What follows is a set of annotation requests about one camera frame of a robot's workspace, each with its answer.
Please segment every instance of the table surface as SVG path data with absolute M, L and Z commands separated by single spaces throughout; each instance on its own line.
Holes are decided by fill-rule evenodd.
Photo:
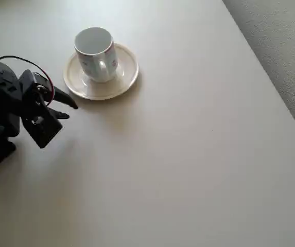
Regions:
M 221 0 L 0 0 L 0 56 L 66 90 L 75 34 L 137 56 L 121 97 L 0 165 L 0 246 L 295 246 L 295 121 Z M 20 73 L 27 64 L 4 61 Z

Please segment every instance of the cup handle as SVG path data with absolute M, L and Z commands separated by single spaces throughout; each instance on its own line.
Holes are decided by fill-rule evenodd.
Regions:
M 102 78 L 105 80 L 108 76 L 108 70 L 104 61 L 98 62 L 99 68 L 101 70 Z

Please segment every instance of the cup rim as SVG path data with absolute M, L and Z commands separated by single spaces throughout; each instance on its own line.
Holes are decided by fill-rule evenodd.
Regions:
M 81 31 L 75 36 L 75 38 L 74 38 L 74 42 L 73 42 L 73 44 L 74 44 L 74 48 L 75 48 L 75 50 L 76 50 L 78 53 L 81 53 L 81 54 L 86 55 L 86 56 L 95 56 L 95 55 L 99 55 L 99 54 L 102 54 L 102 53 L 108 52 L 108 50 L 111 49 L 111 47 L 112 47 L 112 45 L 113 45 L 114 42 L 113 42 L 113 36 L 111 35 L 110 32 L 108 32 L 108 33 L 109 33 L 109 35 L 110 35 L 111 38 L 112 38 L 112 40 L 111 40 L 111 44 L 110 44 L 105 50 L 103 50 L 103 51 L 101 51 L 101 52 L 99 52 L 99 53 L 84 53 L 84 52 L 80 51 L 80 50 L 76 47 L 76 45 L 75 45 L 76 38 L 77 38 L 77 37 L 78 37 L 83 31 L 86 31 L 86 30 L 88 30 L 88 29 L 94 29 L 94 28 L 103 29 L 103 30 L 105 30 L 106 32 L 108 32 L 106 29 L 104 29 L 104 28 L 102 28 L 102 27 L 88 27 L 88 28 L 86 28 L 86 29 L 81 30 Z

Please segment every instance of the black wire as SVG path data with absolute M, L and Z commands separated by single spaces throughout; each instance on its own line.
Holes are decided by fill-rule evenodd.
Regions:
M 46 78 L 48 79 L 48 81 L 49 81 L 49 83 L 50 83 L 50 86 L 51 86 L 51 94 L 52 94 L 52 99 L 51 99 L 51 101 L 54 99 L 54 97 L 55 97 L 55 87 L 54 87 L 54 84 L 53 84 L 53 82 L 51 81 L 51 79 L 50 79 L 50 77 L 48 76 L 48 74 L 47 74 L 43 69 L 41 69 L 41 67 L 39 67 L 37 64 L 35 64 L 35 63 L 33 63 L 33 62 L 31 62 L 31 61 L 25 59 L 25 58 L 21 58 L 21 57 L 17 57 L 17 56 L 2 56 L 2 57 L 0 57 L 0 60 L 1 60 L 1 59 L 4 59 L 4 58 L 15 58 L 15 59 L 22 60 L 22 61 L 24 61 L 24 62 L 26 62 L 26 63 L 30 63 L 30 64 L 36 66 L 40 71 L 42 71 L 42 73 L 43 73 L 43 74 L 46 76 Z

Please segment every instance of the saucer rim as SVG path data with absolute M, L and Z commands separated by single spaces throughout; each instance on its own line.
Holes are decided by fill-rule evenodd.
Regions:
M 70 64 L 72 62 L 72 60 L 77 56 L 76 52 L 73 53 L 71 55 L 71 57 L 69 58 L 66 66 L 65 66 L 65 69 L 63 71 L 63 80 L 64 80 L 64 83 L 65 85 L 67 86 L 67 88 L 75 95 L 81 97 L 81 98 L 84 98 L 84 99 L 89 99 L 89 100 L 107 100 L 107 99 L 112 99 L 112 98 L 115 98 L 116 96 L 119 96 L 123 93 L 125 93 L 127 90 L 129 90 L 130 87 L 132 87 L 132 85 L 134 85 L 134 83 L 136 82 L 137 78 L 138 78 L 138 74 L 139 74 L 139 64 L 138 64 L 138 61 L 136 59 L 136 56 L 132 53 L 131 50 L 129 50 L 127 47 L 125 47 L 124 45 L 121 45 L 121 44 L 118 44 L 118 43 L 114 43 L 114 46 L 115 48 L 119 47 L 120 49 L 124 50 L 129 56 L 131 56 L 131 58 L 133 59 L 134 61 L 134 64 L 135 64 L 135 73 L 130 81 L 130 83 L 128 83 L 128 86 L 127 87 L 124 87 L 122 90 L 114 93 L 114 94 L 111 94 L 111 95 L 108 95 L 108 96 L 86 96 L 85 94 L 79 92 L 79 91 L 76 91 L 74 90 L 70 85 L 72 83 L 69 82 L 69 78 L 67 76 L 67 72 L 70 68 Z

